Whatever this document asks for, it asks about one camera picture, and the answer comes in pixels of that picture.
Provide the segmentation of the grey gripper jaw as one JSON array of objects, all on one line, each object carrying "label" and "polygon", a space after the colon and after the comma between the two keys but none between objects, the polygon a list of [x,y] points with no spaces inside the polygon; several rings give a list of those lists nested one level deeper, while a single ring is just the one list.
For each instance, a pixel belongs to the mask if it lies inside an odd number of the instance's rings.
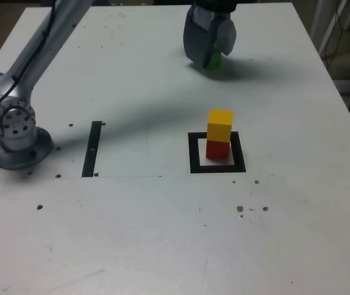
[{"label": "grey gripper jaw", "polygon": [[229,56],[236,41],[236,28],[232,20],[223,20],[216,31],[214,47],[222,54]]},{"label": "grey gripper jaw", "polygon": [[189,8],[184,26],[183,45],[189,60],[198,69],[217,69],[221,52],[214,47],[216,31],[223,16],[204,10],[200,6]]}]

